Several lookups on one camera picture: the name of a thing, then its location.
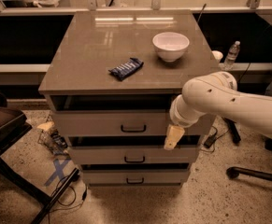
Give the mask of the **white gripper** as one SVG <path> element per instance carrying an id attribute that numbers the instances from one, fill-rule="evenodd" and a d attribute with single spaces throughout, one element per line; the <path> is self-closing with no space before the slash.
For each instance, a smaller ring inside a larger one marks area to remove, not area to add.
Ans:
<path id="1" fill-rule="evenodd" d="M 195 113 L 189 107 L 178 111 L 178 108 L 175 105 L 172 105 L 169 111 L 169 116 L 174 125 L 169 125 L 167 127 L 164 145 L 165 150 L 174 149 L 185 133 L 183 128 L 188 128 L 195 124 Z"/>

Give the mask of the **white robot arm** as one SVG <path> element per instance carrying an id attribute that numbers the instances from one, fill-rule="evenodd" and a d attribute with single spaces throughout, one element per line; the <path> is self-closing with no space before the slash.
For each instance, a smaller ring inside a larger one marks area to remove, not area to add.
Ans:
<path id="1" fill-rule="evenodd" d="M 206 114 L 240 123 L 272 139 L 272 96 L 239 92 L 228 72 L 188 80 L 171 104 L 165 149 L 172 150 L 185 130 Z"/>

